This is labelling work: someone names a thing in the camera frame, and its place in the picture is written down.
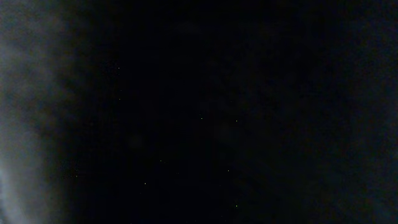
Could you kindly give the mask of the black garment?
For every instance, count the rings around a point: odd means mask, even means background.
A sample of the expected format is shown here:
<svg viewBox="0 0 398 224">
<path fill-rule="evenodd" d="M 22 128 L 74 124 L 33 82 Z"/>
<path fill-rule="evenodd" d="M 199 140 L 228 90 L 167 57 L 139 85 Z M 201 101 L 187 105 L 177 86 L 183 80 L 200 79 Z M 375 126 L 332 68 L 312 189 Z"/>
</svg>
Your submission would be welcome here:
<svg viewBox="0 0 398 224">
<path fill-rule="evenodd" d="M 2 1 L 2 223 L 396 223 L 396 1 Z"/>
</svg>

